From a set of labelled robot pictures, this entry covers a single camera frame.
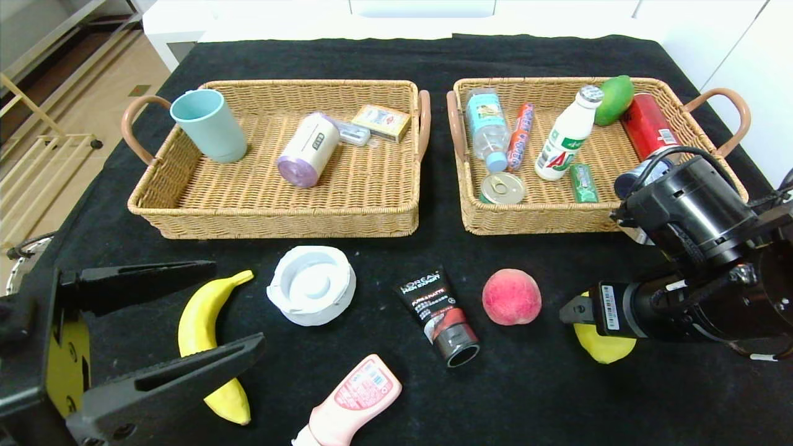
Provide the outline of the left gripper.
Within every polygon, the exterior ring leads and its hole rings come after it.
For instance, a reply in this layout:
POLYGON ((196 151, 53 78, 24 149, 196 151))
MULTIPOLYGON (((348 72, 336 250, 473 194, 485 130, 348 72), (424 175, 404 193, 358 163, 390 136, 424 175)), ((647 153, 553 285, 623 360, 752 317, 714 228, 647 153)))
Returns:
POLYGON ((2 444, 143 445, 252 367, 261 333, 90 389, 90 334, 102 317, 212 279, 207 260, 55 270, 2 298, 2 444))

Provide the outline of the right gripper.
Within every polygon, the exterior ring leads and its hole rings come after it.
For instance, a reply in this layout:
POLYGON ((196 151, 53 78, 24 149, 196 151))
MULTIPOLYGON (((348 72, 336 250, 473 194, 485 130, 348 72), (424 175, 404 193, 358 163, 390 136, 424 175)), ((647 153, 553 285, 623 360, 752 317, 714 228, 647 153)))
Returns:
POLYGON ((663 285, 662 281, 600 281, 594 287, 594 302, 588 295, 577 295, 559 310, 559 319, 567 325, 597 324, 597 332, 604 336, 672 339, 672 323, 652 306, 652 296, 663 285))

